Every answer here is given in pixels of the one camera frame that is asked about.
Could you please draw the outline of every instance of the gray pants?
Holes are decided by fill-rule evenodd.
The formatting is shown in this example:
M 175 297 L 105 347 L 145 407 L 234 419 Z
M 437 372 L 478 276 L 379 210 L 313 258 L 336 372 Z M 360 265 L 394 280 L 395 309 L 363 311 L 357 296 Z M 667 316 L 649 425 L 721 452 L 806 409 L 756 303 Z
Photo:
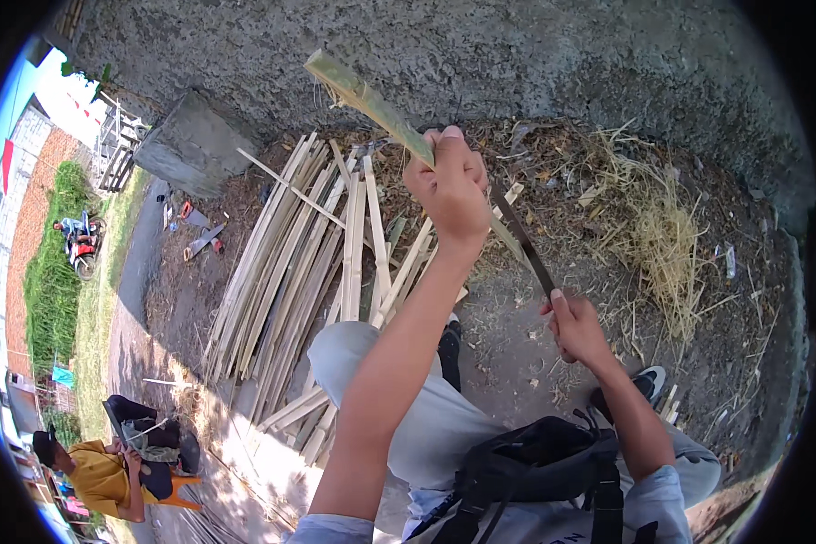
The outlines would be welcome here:
M 308 356 L 317 383 L 340 406 L 360 361 L 378 341 L 379 330 L 359 321 L 336 323 L 319 332 Z M 675 469 L 685 507 L 706 499 L 719 481 L 719 461 L 674 426 L 665 423 L 674 441 Z M 474 407 L 441 377 L 438 355 L 430 375 L 393 435 L 387 464 L 414 488 L 447 491 L 463 456 L 472 447 L 508 429 Z M 634 481 L 620 459 L 623 493 Z

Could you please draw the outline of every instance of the red flag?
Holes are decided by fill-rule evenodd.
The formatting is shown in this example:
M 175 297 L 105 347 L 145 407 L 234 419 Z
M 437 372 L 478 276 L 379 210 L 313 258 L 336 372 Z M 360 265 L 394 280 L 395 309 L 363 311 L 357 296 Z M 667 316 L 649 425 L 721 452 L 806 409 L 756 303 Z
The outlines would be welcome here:
M 12 151 L 15 144 L 8 139 L 3 143 L 3 194 L 10 189 L 10 167 L 12 166 Z

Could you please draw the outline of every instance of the dirt ground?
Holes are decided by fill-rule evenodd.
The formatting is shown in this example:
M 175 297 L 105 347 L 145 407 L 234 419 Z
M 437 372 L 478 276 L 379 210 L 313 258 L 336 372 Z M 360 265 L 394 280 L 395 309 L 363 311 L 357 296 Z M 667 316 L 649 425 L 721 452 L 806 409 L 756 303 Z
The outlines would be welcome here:
M 664 395 L 674 384 L 678 386 L 678 427 L 717 453 L 725 467 L 720 489 L 738 486 L 736 494 L 717 495 L 719 504 L 711 519 L 703 518 L 702 529 L 696 528 L 704 534 L 704 528 L 712 527 L 763 486 L 760 476 L 779 459 L 793 429 L 794 400 L 802 378 L 797 345 L 801 338 L 793 332 L 802 326 L 794 241 L 775 228 L 767 201 L 754 199 L 727 172 L 685 150 L 650 150 L 663 162 L 670 160 L 704 231 L 697 245 L 697 254 L 706 261 L 699 268 L 703 285 L 696 307 L 699 321 L 695 337 L 685 345 L 670 334 L 659 306 L 647 293 L 643 273 L 624 263 L 610 245 L 601 246 L 620 222 L 615 196 L 599 197 L 605 208 L 589 219 L 596 206 L 583 207 L 577 201 L 592 185 L 591 172 L 574 168 L 567 177 L 565 172 L 550 174 L 555 161 L 546 158 L 544 150 L 559 147 L 565 151 L 561 156 L 578 153 L 567 147 L 573 144 L 567 136 L 574 127 L 565 123 L 548 120 L 549 126 L 530 131 L 516 143 L 513 121 L 470 123 L 464 130 L 472 147 L 484 155 L 491 180 L 504 188 L 513 181 L 525 184 L 514 209 L 531 227 L 530 236 L 554 282 L 593 301 L 613 352 L 628 370 L 651 364 L 665 367 L 669 377 Z M 285 134 L 261 152 L 262 160 L 279 169 L 288 155 L 285 148 L 296 136 Z M 342 144 L 381 137 L 369 131 L 321 136 L 336 136 Z M 399 181 L 407 160 L 396 146 L 386 146 L 376 155 L 384 225 L 399 216 L 409 219 L 396 258 L 401 258 L 420 226 L 415 220 L 420 207 Z M 147 235 L 136 227 L 134 243 L 139 238 L 145 251 L 156 257 L 149 256 L 151 265 L 141 267 L 144 257 L 134 262 L 131 247 L 128 267 L 141 267 L 141 272 L 133 280 L 125 269 L 130 284 L 125 288 L 125 278 L 121 281 L 124 296 L 113 325 L 113 342 L 118 343 L 116 390 L 168 408 L 174 404 L 168 388 L 142 385 L 141 378 L 175 379 L 176 362 L 198 379 L 204 374 L 200 363 L 208 330 L 244 237 L 262 209 L 258 199 L 262 182 L 271 180 L 251 169 L 247 176 L 229 180 L 221 199 L 193 201 L 210 219 L 227 220 L 219 237 L 225 244 L 221 255 L 207 247 L 185 263 L 182 250 L 198 236 L 198 229 L 181 220 L 174 233 L 160 232 L 162 224 L 146 227 L 151 231 Z M 158 187 L 153 185 L 151 190 L 165 193 Z M 176 211 L 179 197 L 172 199 Z M 151 213 L 156 213 L 153 206 Z M 733 245 L 737 258 L 737 273 L 731 279 L 726 277 L 727 244 Z M 723 254 L 714 259 L 716 245 Z M 537 279 L 492 239 L 468 288 L 470 294 L 457 310 L 464 330 L 463 394 L 509 427 L 550 413 L 572 419 L 570 411 L 583 408 L 594 379 L 579 364 L 568 365 L 559 358 L 539 316 L 543 295 Z M 125 299 L 141 304 L 133 308 Z M 139 325 L 150 336 L 137 333 L 128 342 L 127 331 Z M 136 348 L 132 341 L 145 346 Z M 299 377 L 302 372 L 297 368 L 299 380 L 304 379 Z M 179 410 L 192 408 L 191 403 Z

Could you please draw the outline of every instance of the man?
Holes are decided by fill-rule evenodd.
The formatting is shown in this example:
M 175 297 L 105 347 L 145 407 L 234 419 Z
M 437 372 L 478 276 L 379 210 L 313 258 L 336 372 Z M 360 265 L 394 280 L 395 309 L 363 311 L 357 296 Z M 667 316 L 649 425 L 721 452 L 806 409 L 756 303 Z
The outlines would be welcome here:
M 106 401 L 120 421 L 156 419 L 157 411 L 120 395 Z M 177 422 L 170 421 L 157 442 L 178 448 Z M 81 442 L 63 449 L 54 437 L 54 426 L 33 434 L 33 449 L 39 461 L 54 471 L 63 471 L 76 488 L 76 497 L 91 510 L 123 520 L 145 521 L 145 505 L 172 495 L 172 475 L 166 463 L 143 461 L 139 453 L 122 445 L 118 438 L 109 446 L 102 441 Z M 148 469 L 142 473 L 142 465 Z
M 466 452 L 507 430 L 438 374 L 446 360 L 455 361 L 447 330 L 458 327 L 448 313 L 480 254 L 491 210 L 483 160 L 469 150 L 462 132 L 449 126 L 425 137 L 435 148 L 435 172 L 412 158 L 403 177 L 435 223 L 439 251 L 383 331 L 366 323 L 338 323 L 312 343 L 315 378 L 340 413 L 326 471 L 291 544 L 371 542 L 388 467 L 411 487 L 407 538 L 450 494 Z M 552 312 L 549 326 L 560 352 L 593 372 L 600 385 L 594 403 L 616 422 L 620 487 L 627 492 L 624 527 L 616 528 L 616 540 L 621 530 L 622 541 L 631 544 L 638 528 L 655 522 L 655 542 L 689 541 L 684 509 L 713 491 L 718 461 L 656 415 L 611 354 L 588 300 L 566 299 L 558 289 L 551 299 L 542 314 Z M 659 374 L 655 367 L 638 382 L 645 391 L 658 392 Z M 489 542 L 588 543 L 593 514 L 571 502 L 511 503 Z M 490 517 L 481 521 L 479 534 Z M 432 541 L 446 520 L 410 541 Z
M 73 218 L 63 218 L 60 221 L 55 221 L 51 228 L 55 231 L 61 231 L 65 238 L 68 238 L 70 235 L 76 235 L 76 241 L 88 244 L 96 244 L 97 237 L 89 236 L 84 233 L 84 223 L 79 221 L 78 219 Z

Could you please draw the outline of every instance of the black cap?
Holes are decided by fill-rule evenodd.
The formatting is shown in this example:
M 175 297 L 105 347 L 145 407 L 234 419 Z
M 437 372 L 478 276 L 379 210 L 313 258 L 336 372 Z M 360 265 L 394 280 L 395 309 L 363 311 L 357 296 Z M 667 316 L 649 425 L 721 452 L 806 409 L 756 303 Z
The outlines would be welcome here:
M 49 430 L 33 433 L 33 451 L 39 462 L 45 466 L 54 466 L 54 450 L 57 448 L 57 439 L 54 437 L 54 424 L 49 424 Z

